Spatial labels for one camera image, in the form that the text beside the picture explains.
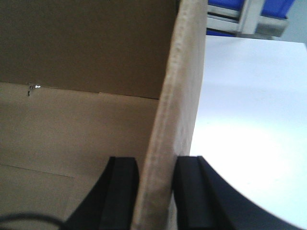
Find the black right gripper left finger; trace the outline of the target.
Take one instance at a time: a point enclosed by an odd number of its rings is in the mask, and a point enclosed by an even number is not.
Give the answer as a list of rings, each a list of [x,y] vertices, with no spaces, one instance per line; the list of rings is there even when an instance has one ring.
[[[96,184],[65,221],[70,230],[129,230],[139,186],[133,157],[110,157]]]

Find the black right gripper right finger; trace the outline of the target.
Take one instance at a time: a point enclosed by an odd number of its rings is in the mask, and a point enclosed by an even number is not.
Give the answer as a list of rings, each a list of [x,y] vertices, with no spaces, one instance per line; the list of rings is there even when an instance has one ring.
[[[180,230],[302,230],[303,171],[279,157],[180,156],[173,192]]]

